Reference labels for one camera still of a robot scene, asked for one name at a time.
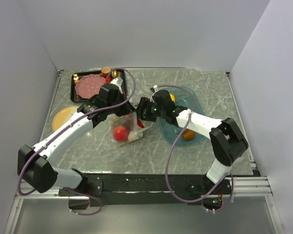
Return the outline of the red toy chili pepper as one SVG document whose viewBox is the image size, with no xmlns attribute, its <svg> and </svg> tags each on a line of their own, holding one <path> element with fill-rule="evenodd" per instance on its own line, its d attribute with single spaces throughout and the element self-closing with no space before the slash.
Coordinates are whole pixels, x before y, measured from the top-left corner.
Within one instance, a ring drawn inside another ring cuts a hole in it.
<svg viewBox="0 0 293 234">
<path fill-rule="evenodd" d="M 137 124 L 140 128 L 142 128 L 142 129 L 145 128 L 144 124 L 141 122 L 140 119 L 137 119 Z"/>
</svg>

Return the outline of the white toy daikon radish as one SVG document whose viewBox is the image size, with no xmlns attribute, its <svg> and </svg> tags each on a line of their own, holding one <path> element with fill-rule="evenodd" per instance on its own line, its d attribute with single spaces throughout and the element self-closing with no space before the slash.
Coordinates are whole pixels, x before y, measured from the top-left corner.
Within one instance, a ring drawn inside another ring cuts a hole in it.
<svg viewBox="0 0 293 234">
<path fill-rule="evenodd" d="M 129 134 L 128 134 L 128 142 L 132 142 L 132 141 L 136 141 L 136 140 L 139 140 L 140 138 L 143 137 L 143 132 L 138 132 L 138 131 L 131 131 Z"/>
</svg>

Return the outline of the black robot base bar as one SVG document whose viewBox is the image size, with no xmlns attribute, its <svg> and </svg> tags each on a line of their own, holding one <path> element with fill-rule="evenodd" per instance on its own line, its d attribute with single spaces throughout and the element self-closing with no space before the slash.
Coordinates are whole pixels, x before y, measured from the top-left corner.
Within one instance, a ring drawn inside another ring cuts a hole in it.
<svg viewBox="0 0 293 234">
<path fill-rule="evenodd" d="M 86 181 L 76 189 L 63 187 L 59 196 L 69 200 L 72 210 L 104 205 L 207 204 L 211 211 L 223 208 L 223 196 L 233 195 L 233 176 L 217 182 L 206 175 L 84 174 Z"/>
</svg>

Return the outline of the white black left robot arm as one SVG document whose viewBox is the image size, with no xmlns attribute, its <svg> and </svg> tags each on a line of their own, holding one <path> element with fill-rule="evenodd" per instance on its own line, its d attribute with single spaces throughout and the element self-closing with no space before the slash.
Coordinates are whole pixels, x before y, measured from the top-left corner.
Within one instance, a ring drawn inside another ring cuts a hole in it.
<svg viewBox="0 0 293 234">
<path fill-rule="evenodd" d="M 124 116 L 135 109 L 121 88 L 122 79 L 104 84 L 97 95 L 81 105 L 66 124 L 33 147 L 23 145 L 18 151 L 17 173 L 35 191 L 44 193 L 52 187 L 67 187 L 77 196 L 87 190 L 86 178 L 76 169 L 59 169 L 54 164 L 80 137 L 106 120 L 110 114 Z"/>
</svg>

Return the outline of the orange toy tangerine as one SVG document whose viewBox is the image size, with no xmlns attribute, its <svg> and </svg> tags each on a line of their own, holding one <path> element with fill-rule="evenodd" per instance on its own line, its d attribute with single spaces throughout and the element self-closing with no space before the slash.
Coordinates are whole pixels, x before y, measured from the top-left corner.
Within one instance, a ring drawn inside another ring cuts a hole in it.
<svg viewBox="0 0 293 234">
<path fill-rule="evenodd" d="M 183 132 L 182 136 L 185 141 L 191 141 L 195 138 L 195 132 L 187 129 Z"/>
</svg>

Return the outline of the yellow toy lemon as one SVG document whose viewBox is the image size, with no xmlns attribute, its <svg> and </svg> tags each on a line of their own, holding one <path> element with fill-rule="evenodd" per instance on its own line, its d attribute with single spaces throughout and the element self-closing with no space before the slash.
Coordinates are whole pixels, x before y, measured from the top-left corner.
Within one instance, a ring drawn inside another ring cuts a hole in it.
<svg viewBox="0 0 293 234">
<path fill-rule="evenodd" d="M 170 96 L 170 99 L 175 103 L 175 96 L 171 93 L 169 94 L 169 96 Z"/>
</svg>

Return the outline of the clear polka dot zip bag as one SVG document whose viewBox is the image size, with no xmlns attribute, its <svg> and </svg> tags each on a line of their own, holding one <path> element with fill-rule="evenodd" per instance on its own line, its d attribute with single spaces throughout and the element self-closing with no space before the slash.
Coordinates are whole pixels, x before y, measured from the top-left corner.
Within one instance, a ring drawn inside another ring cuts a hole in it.
<svg viewBox="0 0 293 234">
<path fill-rule="evenodd" d="M 154 122 L 149 122 L 146 120 L 141 120 L 141 122 L 144 124 L 145 128 L 140 128 L 137 124 L 137 119 L 140 119 L 137 117 L 137 113 L 133 112 L 130 114 L 127 114 L 125 116 L 121 116 L 118 117 L 116 115 L 112 115 L 112 118 L 110 120 L 110 133 L 111 133 L 111 139 L 113 142 L 117 143 L 119 146 L 128 144 L 128 143 L 132 143 L 132 142 L 118 142 L 113 138 L 113 130 L 117 127 L 117 126 L 124 126 L 127 128 L 128 132 L 130 133 L 131 131 L 138 131 L 138 132 L 143 132 L 143 135 L 145 133 L 145 131 L 147 131 L 150 127 L 153 126 Z"/>
</svg>

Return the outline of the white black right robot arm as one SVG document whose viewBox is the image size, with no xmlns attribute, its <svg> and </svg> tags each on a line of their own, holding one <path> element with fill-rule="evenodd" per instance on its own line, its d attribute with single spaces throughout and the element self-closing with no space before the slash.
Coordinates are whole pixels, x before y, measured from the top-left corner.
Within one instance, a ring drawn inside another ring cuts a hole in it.
<svg viewBox="0 0 293 234">
<path fill-rule="evenodd" d="M 206 174 L 208 179 L 204 182 L 204 189 L 209 194 L 215 194 L 221 189 L 220 180 L 249 147 L 234 119 L 210 118 L 176 105 L 167 90 L 155 92 L 152 98 L 142 97 L 137 107 L 137 116 L 141 120 L 152 122 L 162 118 L 168 124 L 192 130 L 211 141 L 215 160 Z"/>
</svg>

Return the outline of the red toy apple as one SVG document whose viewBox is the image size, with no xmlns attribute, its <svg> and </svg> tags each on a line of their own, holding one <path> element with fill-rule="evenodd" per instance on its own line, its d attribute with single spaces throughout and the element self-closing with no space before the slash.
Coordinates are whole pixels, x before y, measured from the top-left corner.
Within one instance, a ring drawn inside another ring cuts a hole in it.
<svg viewBox="0 0 293 234">
<path fill-rule="evenodd" d="M 128 130 L 124 126 L 117 126 L 113 130 L 113 138 L 118 142 L 125 142 L 128 139 Z"/>
</svg>

